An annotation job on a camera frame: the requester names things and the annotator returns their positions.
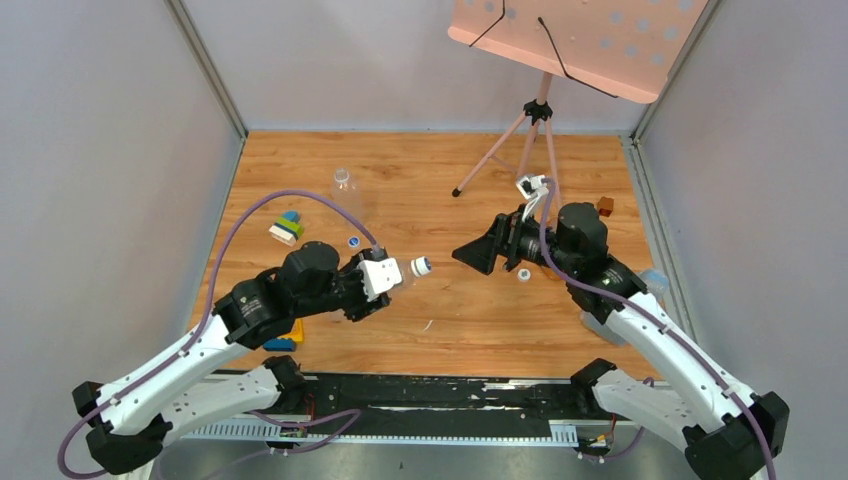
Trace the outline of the clear bottle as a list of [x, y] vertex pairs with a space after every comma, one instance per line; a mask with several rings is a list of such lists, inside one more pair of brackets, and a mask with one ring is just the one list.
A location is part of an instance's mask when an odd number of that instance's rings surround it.
[[333, 174], [332, 198], [361, 224], [365, 224], [365, 202], [352, 173], [346, 168], [337, 168]]
[[[419, 278], [414, 277], [412, 275], [411, 271], [410, 271], [410, 261], [414, 258], [412, 258], [412, 259], [402, 259], [402, 260], [399, 260], [397, 258], [395, 258], [395, 259], [397, 260], [397, 262], [398, 262], [398, 264], [399, 264], [399, 266], [402, 270], [403, 282], [390, 291], [391, 298], [393, 297], [393, 295], [399, 294], [402, 290], [412, 287], [415, 284], [416, 280], [419, 279]], [[329, 314], [329, 318], [333, 323], [335, 323], [334, 322], [334, 311]]]

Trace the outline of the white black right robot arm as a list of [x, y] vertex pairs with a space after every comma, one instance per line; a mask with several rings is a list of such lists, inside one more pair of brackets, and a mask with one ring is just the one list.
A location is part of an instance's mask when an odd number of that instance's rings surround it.
[[562, 277], [580, 309], [634, 347], [668, 383], [657, 390], [596, 359], [572, 377], [571, 403], [584, 417], [604, 410], [637, 423], [683, 452], [701, 479], [776, 476], [789, 407], [776, 393], [758, 394], [712, 360], [665, 312], [642, 279], [608, 251], [607, 226], [590, 203], [569, 203], [555, 229], [523, 208], [499, 214], [479, 238], [456, 248], [455, 260], [485, 275], [497, 258]]

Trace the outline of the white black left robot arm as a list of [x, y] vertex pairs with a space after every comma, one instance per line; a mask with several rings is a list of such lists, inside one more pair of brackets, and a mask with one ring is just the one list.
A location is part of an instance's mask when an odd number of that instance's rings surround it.
[[218, 367], [290, 332], [299, 319], [342, 312], [360, 321], [387, 307], [403, 282], [403, 265], [380, 248], [346, 263], [337, 250], [310, 241], [278, 267], [237, 283], [207, 318], [134, 371], [73, 391], [89, 454], [103, 472], [128, 473], [155, 459], [182, 435], [206, 424], [272, 406], [298, 411], [306, 386], [284, 357], [217, 387], [199, 382]]

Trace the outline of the yellow triangular toy block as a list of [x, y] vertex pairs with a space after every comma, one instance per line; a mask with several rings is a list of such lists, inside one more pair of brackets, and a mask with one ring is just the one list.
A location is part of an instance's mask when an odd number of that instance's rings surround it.
[[301, 319], [297, 319], [289, 333], [266, 341], [262, 348], [267, 352], [294, 352], [304, 342], [304, 339], [303, 322]]

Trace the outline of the stacked toy building blocks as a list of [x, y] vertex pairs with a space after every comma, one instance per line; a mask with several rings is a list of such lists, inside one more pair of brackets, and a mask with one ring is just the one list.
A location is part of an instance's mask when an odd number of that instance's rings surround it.
[[298, 211], [288, 210], [281, 214], [268, 228], [272, 238], [288, 246], [298, 243], [304, 234], [301, 215]]

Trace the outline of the small brown cube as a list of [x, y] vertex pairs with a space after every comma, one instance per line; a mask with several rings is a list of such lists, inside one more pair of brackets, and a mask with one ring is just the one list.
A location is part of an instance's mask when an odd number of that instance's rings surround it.
[[601, 217], [610, 217], [614, 212], [615, 200], [611, 197], [602, 196], [596, 202], [596, 210]]

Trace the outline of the pink music stand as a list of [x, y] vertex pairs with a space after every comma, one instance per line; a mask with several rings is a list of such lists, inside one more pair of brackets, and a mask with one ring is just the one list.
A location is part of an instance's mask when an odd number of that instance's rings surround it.
[[555, 78], [638, 105], [660, 100], [702, 30], [710, 1], [454, 1], [443, 29], [454, 44], [536, 70], [537, 93], [458, 180], [457, 198], [522, 124], [529, 135], [515, 176], [529, 171], [537, 137], [555, 152], [550, 93]]

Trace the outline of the black metal base rail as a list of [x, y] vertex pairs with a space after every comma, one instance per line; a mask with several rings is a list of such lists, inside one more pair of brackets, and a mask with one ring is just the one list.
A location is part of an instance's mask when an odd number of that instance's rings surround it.
[[300, 437], [476, 440], [541, 439], [557, 420], [623, 417], [681, 449], [738, 443], [748, 420], [718, 386], [710, 428], [691, 401], [657, 391], [597, 359], [568, 381], [302, 373], [288, 356], [215, 384], [197, 384], [156, 411], [133, 439], [151, 455], [238, 414]]

